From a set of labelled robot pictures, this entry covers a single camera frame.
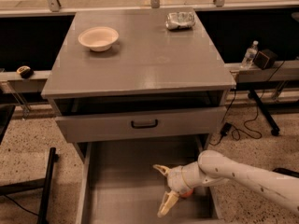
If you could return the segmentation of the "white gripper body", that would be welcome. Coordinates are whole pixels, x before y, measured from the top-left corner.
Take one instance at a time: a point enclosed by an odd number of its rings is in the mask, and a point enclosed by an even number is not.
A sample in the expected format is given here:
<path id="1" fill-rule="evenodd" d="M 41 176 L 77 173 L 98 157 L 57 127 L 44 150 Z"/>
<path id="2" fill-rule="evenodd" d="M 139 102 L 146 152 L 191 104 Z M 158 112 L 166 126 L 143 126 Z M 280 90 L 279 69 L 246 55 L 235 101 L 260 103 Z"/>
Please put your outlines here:
<path id="1" fill-rule="evenodd" d="M 183 194 L 192 189 L 190 186 L 187 185 L 183 177 L 182 166 L 177 166 L 175 168 L 170 169 L 169 175 L 166 178 L 168 187 L 178 194 Z"/>

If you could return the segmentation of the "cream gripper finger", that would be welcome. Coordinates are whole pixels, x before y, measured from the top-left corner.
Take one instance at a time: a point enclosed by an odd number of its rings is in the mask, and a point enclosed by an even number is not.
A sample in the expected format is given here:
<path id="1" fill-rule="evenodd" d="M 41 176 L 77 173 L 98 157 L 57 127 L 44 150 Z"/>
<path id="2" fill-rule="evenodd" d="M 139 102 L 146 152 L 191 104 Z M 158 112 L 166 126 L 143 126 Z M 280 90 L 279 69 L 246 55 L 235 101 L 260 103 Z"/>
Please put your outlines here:
<path id="1" fill-rule="evenodd" d="M 171 190 L 170 192 L 166 192 L 162 198 L 161 205 L 159 207 L 157 216 L 164 217 L 168 214 L 171 208 L 178 202 L 179 195 Z"/>
<path id="2" fill-rule="evenodd" d="M 157 171 L 159 171 L 163 176 L 168 176 L 170 169 L 164 165 L 160 165 L 160 164 L 154 164 L 153 168 Z"/>

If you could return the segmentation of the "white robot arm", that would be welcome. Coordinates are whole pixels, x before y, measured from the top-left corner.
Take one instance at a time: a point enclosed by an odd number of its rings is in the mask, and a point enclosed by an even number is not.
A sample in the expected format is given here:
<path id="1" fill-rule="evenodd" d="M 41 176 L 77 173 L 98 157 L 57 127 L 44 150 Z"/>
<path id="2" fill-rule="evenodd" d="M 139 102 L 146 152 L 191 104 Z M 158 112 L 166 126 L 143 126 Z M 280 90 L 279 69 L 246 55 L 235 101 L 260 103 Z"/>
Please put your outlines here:
<path id="1" fill-rule="evenodd" d="M 299 177 L 294 171 L 277 168 L 274 171 L 233 161 L 214 150 L 204 150 L 197 161 L 168 168 L 154 164 L 153 168 L 166 177 L 170 188 L 163 196 L 157 216 L 164 217 L 184 194 L 197 187 L 214 187 L 226 180 L 251 189 L 294 214 L 299 214 Z"/>

